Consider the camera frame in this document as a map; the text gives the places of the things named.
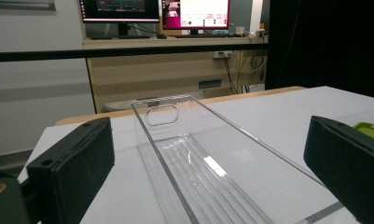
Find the transparent container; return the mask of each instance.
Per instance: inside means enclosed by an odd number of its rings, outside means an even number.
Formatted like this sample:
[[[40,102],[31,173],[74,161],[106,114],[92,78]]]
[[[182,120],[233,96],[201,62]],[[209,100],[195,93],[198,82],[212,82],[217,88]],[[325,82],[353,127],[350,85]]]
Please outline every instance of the transparent container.
[[[341,207],[311,172],[191,96],[132,109],[167,223],[313,223]]]

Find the white wall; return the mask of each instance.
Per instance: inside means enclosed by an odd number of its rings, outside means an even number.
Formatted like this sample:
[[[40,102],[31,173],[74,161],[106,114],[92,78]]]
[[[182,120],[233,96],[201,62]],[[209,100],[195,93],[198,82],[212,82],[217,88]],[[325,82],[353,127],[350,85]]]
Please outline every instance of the white wall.
[[[0,52],[82,49],[77,1],[0,9]],[[94,113],[83,59],[0,63],[0,155],[33,149],[57,120]]]

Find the green object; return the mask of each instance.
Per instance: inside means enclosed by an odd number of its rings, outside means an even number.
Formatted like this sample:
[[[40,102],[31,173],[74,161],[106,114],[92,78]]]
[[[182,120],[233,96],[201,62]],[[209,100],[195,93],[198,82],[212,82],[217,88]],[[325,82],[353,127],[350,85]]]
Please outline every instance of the green object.
[[[370,137],[374,138],[374,124],[359,122],[354,125],[354,128],[360,131],[361,133],[367,134]]]

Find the computer monitor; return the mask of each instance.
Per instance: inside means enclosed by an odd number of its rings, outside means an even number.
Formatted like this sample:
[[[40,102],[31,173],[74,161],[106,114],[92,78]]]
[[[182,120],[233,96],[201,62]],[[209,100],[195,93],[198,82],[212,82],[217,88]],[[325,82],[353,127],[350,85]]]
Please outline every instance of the computer monitor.
[[[227,30],[230,0],[161,0],[163,30]]]
[[[159,23],[158,0],[78,0],[84,23],[117,23],[119,35],[127,23]]]

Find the white table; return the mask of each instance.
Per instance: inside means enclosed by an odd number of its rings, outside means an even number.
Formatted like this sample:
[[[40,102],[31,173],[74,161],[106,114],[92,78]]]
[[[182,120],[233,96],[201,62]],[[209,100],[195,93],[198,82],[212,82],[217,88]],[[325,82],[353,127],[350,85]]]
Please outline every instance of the white table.
[[[374,98],[329,87],[290,91],[208,104],[225,118],[277,149],[300,166],[312,115],[350,126],[374,123]],[[155,193],[136,149],[132,116],[111,120],[116,165],[82,223],[164,223]],[[70,133],[80,123],[48,127],[29,161]],[[25,170],[19,180],[27,178]],[[358,223],[342,208],[319,223]]]

